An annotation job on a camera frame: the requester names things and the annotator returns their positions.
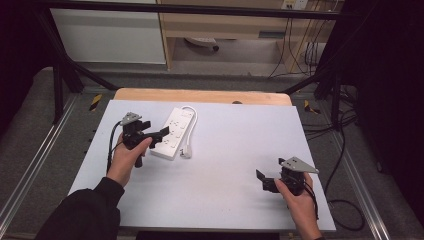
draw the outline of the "hand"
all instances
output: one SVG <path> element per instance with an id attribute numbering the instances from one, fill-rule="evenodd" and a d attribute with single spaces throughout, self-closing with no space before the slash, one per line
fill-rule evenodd
<path id="1" fill-rule="evenodd" d="M 122 187 L 125 187 L 125 185 L 127 185 L 128 181 L 130 180 L 131 170 L 134 167 L 135 161 L 140 155 L 144 157 L 146 150 L 151 142 L 152 138 L 146 138 L 135 148 L 128 150 L 127 147 L 125 147 L 125 145 L 122 143 L 121 133 L 117 143 L 119 145 L 115 148 L 112 164 L 106 174 L 106 177 L 121 184 Z"/>
<path id="2" fill-rule="evenodd" d="M 304 176 L 306 183 L 312 188 L 311 176 L 308 173 L 304 173 Z M 302 239 L 322 237 L 317 224 L 314 202 L 309 193 L 303 191 L 299 196 L 294 196 L 281 180 L 274 179 L 274 181 L 278 191 L 287 202 L 290 214 Z"/>

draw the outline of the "black sleeve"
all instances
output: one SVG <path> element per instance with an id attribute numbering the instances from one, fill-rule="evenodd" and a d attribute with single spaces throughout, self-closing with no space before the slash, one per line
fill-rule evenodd
<path id="1" fill-rule="evenodd" d="M 117 205 L 124 189 L 104 177 L 94 190 L 66 197 L 44 223 L 35 239 L 116 239 L 120 223 Z"/>

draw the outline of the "white cable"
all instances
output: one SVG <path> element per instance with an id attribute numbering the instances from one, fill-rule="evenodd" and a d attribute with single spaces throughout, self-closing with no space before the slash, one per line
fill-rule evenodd
<path id="1" fill-rule="evenodd" d="M 196 125 L 196 122 L 197 122 L 197 111 L 196 109 L 190 106 L 181 107 L 181 109 L 184 109 L 184 108 L 189 108 L 194 112 L 194 122 L 192 123 L 190 131 L 187 134 L 186 145 L 180 150 L 181 151 L 180 156 L 184 158 L 191 158 L 190 136 L 191 136 L 191 132 L 193 131 L 194 125 Z"/>

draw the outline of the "gray floor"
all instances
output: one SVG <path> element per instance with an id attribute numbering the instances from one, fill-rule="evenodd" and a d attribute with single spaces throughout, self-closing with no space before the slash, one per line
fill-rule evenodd
<path id="1" fill-rule="evenodd" d="M 131 73 L 122 71 L 101 71 L 99 75 L 106 80 L 125 87 L 209 89 L 275 92 L 286 89 L 306 76 L 303 74 L 267 78 L 279 60 L 275 43 L 271 41 L 221 40 L 220 50 L 192 46 L 180 40 L 177 42 L 174 68 L 170 71 L 163 67 L 137 68 Z M 285 73 L 280 65 L 276 74 Z M 89 87 L 98 87 L 85 79 Z M 304 111 L 304 100 L 311 107 L 327 106 L 327 101 L 317 102 L 310 85 L 293 94 L 293 104 L 298 107 L 303 124 L 326 124 L 323 114 Z M 88 108 L 96 93 L 86 91 L 78 94 L 75 108 L 67 124 L 60 133 L 45 160 L 26 198 L 8 228 L 11 233 L 30 233 L 38 231 L 42 223 L 66 196 L 84 159 L 84 151 L 90 146 L 106 108 L 107 100 L 113 92 L 104 92 L 96 111 Z M 33 156 L 51 128 L 53 119 L 52 76 L 49 71 L 40 72 L 22 108 L 15 116 L 8 132 L 1 137 L 0 144 L 0 205 L 6 204 L 20 177 L 25 173 Z M 368 188 L 378 212 L 392 239 L 424 239 L 423 227 L 417 222 L 413 212 L 400 194 L 396 183 L 389 175 L 376 170 L 375 159 L 369 150 L 361 128 L 352 124 L 345 129 L 346 143 L 358 171 Z M 339 156 L 335 141 L 330 134 L 309 141 L 312 156 L 323 184 Z M 328 199 L 349 200 L 359 206 L 351 181 L 341 165 L 333 178 Z M 357 212 L 347 205 L 337 204 L 332 209 L 334 218 L 348 226 L 360 223 Z M 134 236 L 133 230 L 122 230 L 121 235 Z M 360 231 L 349 231 L 337 226 L 334 233 L 325 233 L 330 239 L 373 239 L 368 224 Z"/>

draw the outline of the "yellow and black tape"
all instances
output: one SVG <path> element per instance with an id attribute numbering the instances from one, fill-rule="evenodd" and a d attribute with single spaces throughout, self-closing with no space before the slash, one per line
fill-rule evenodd
<path id="1" fill-rule="evenodd" d="M 309 106 L 309 101 L 305 100 L 305 112 L 313 112 L 315 114 L 320 114 L 321 111 L 319 109 L 313 109 Z"/>
<path id="2" fill-rule="evenodd" d="M 91 112 L 95 111 L 101 98 L 102 98 L 102 94 L 97 94 L 94 97 L 93 102 L 91 102 L 90 109 L 88 109 L 88 110 L 91 111 Z"/>

